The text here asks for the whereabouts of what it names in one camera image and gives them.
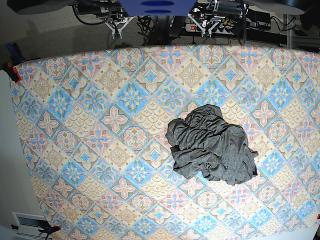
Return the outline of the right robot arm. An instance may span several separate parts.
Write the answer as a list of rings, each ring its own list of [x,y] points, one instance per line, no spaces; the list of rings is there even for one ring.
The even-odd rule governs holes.
[[[113,39],[122,39],[123,30],[134,19],[118,0],[78,0],[72,5],[72,10],[77,20],[84,25],[106,25],[111,30]],[[100,21],[86,22],[80,18],[83,15],[93,15]]]

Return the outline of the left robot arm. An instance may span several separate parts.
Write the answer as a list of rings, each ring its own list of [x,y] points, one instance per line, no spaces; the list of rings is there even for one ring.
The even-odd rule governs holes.
[[[201,37],[212,34],[233,34],[237,23],[243,23],[249,6],[240,0],[197,0],[187,15],[185,31],[199,33]]]

